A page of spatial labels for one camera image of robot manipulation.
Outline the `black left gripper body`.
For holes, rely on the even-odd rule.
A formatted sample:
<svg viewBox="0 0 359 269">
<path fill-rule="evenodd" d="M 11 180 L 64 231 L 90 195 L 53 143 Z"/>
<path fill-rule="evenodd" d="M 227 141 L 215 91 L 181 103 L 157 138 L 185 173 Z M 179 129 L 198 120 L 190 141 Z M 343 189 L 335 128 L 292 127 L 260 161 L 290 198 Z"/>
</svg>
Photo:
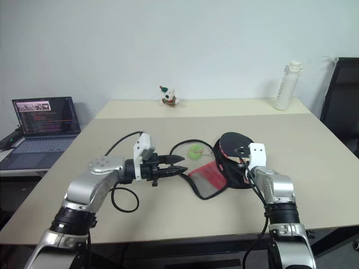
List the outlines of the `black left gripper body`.
<svg viewBox="0 0 359 269">
<path fill-rule="evenodd" d="M 168 174 L 167 168 L 160 168 L 160 164 L 167 164 L 167 155 L 158 155 L 153 153 L 147 160 L 140 165 L 141 177 L 147 181 L 151 181 L 153 187 L 158 186 L 159 178 L 165 178 Z"/>
</svg>

